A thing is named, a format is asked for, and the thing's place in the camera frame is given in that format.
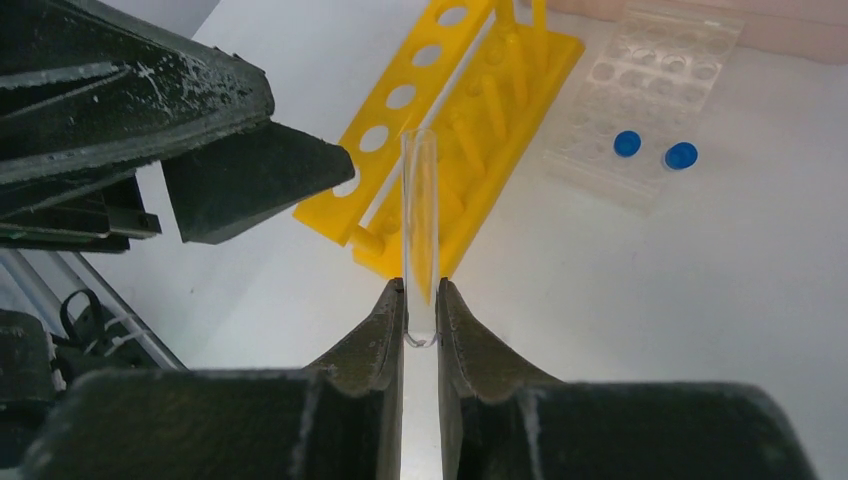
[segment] clear test tube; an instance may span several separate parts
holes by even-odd
[[[439,181],[435,132],[403,134],[403,284],[406,340],[429,347],[436,339],[439,288]]]

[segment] black cable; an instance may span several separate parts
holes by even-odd
[[[68,339],[76,345],[82,345],[82,339],[79,338],[79,334],[77,333],[76,328],[74,328],[73,322],[71,322],[71,318],[68,315],[68,307],[71,304],[71,300],[80,293],[88,298],[88,309],[91,312],[94,323],[103,330],[101,335],[105,335],[106,333],[106,322],[103,320],[103,306],[100,303],[100,299],[97,298],[97,295],[94,292],[87,288],[77,290],[76,292],[68,295],[68,298],[62,302],[62,306],[59,308],[59,320],[62,322],[62,328],[65,329],[65,334],[68,335]]]
[[[61,345],[63,347],[77,347],[79,348],[81,344],[72,341],[69,338],[61,337],[59,335],[50,334],[50,339],[53,340],[53,345]]]

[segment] yellow test tube rack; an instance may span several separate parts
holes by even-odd
[[[457,7],[466,9],[459,23],[440,23]],[[439,267],[442,276],[453,274],[584,50],[578,39],[548,31],[544,0],[533,0],[532,26],[516,23],[511,0],[433,1],[342,136],[359,186],[346,197],[321,193],[295,209],[295,218],[324,236],[352,243],[356,262],[386,278],[402,272],[400,180],[371,222],[359,222],[400,157],[401,133],[420,125],[492,9],[493,27],[430,126],[439,142]],[[439,58],[416,65],[417,52],[433,47]],[[389,95],[402,85],[413,85],[415,97],[389,108]],[[360,139],[376,125],[388,128],[388,140],[364,152]]]

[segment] blue cap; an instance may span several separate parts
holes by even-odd
[[[632,157],[642,147],[642,138],[633,130],[625,130],[615,136],[612,148],[619,157]]]
[[[665,164],[672,170],[683,170],[698,160],[698,149],[689,142],[680,142],[665,152]]]

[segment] yellow peg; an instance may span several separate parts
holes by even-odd
[[[548,20],[545,0],[533,0],[533,42],[536,63],[544,72],[548,69]]]
[[[515,100],[519,108],[524,108],[527,106],[527,69],[524,66],[524,52],[521,51],[521,40],[518,38],[518,34],[510,33],[507,35],[506,47],[509,51]]]
[[[495,0],[495,25],[504,32],[515,31],[515,7],[512,0]]]
[[[350,235],[350,241],[356,248],[361,248],[371,255],[380,256],[386,248],[383,239],[357,225]]]
[[[486,165],[483,164],[483,159],[480,157],[480,149],[474,143],[474,136],[468,130],[468,125],[462,118],[454,118],[451,122],[451,129],[456,134],[456,139],[459,141],[459,146],[462,147],[462,153],[465,154],[465,160],[471,164],[474,169],[474,174],[482,177],[486,174]]]
[[[445,177],[441,175],[439,175],[439,201],[443,201],[445,203],[445,210],[440,209],[440,213],[453,212],[455,215],[458,215],[465,210],[465,205],[463,205],[462,199],[459,198],[456,191],[450,188]]]
[[[495,83],[495,77],[490,74],[483,75],[481,83],[483,84],[483,95],[486,96],[486,106],[489,109],[489,118],[492,121],[492,127],[494,127],[498,137],[505,139],[506,117],[504,116],[501,94],[498,93],[498,85]]]

